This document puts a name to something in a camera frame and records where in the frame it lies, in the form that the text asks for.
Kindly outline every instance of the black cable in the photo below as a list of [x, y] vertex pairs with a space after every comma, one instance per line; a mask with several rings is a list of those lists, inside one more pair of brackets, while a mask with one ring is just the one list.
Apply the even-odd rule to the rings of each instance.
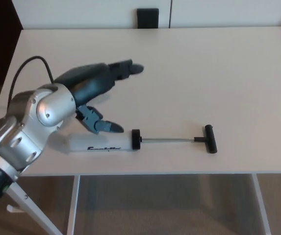
[[51, 70], [50, 70], [50, 67], [47, 63], [47, 61], [42, 57], [42, 56], [39, 56], [39, 55], [36, 55], [36, 56], [32, 56], [30, 57], [29, 59], [25, 60], [22, 65], [19, 67], [19, 69], [17, 70], [14, 78], [13, 78], [13, 81], [12, 81], [12, 85], [11, 85], [11, 88], [9, 89], [9, 94], [8, 94], [8, 102], [7, 102], [7, 110], [8, 110], [8, 107], [9, 107], [9, 103], [11, 102], [12, 100], [12, 95], [13, 95], [13, 91], [14, 91], [14, 87], [15, 87], [15, 84], [16, 84], [16, 80], [19, 76], [19, 74], [21, 73], [21, 71], [23, 70], [23, 68], [25, 67], [26, 64], [28, 64], [30, 61], [34, 60], [34, 59], [39, 59], [41, 60], [44, 65], [46, 66], [46, 69], [48, 71], [48, 75], [49, 75], [49, 78], [50, 78], [50, 82], [53, 83], [54, 80], [53, 80], [53, 76], [52, 76], [52, 73], [51, 73]]

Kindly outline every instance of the white tripod leg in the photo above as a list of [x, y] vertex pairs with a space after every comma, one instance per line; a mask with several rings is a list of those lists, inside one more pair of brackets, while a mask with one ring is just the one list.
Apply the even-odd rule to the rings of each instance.
[[12, 183], [6, 193], [18, 204], [20, 210], [29, 214], [49, 235], [62, 235], [17, 183]]

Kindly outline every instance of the white cabinet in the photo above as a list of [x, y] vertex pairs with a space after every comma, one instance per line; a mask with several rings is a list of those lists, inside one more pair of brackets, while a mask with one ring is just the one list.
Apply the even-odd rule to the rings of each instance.
[[281, 26], [281, 0], [173, 0], [171, 27]]
[[24, 29], [134, 28], [137, 8], [159, 8], [169, 26], [171, 0], [13, 0]]

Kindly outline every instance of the black t-handle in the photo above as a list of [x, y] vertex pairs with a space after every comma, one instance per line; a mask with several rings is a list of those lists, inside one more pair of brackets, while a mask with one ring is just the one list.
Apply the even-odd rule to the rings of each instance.
[[209, 153], [217, 153], [217, 144], [215, 142], [213, 127], [207, 125], [204, 127], [205, 137], [195, 137], [194, 142], [204, 142]]

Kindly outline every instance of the black end cap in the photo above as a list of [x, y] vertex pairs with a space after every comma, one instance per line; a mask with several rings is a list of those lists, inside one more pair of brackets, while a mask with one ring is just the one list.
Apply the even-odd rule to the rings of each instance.
[[207, 125], [204, 127], [204, 130], [205, 130], [205, 137], [207, 139], [205, 145], [207, 147], [208, 152], [217, 153], [218, 149], [214, 138], [213, 127], [211, 125]]
[[131, 146], [133, 150], [139, 150], [141, 143], [141, 136], [139, 129], [133, 129], [131, 131]]
[[138, 8], [137, 28], [158, 28], [159, 9], [158, 8]]

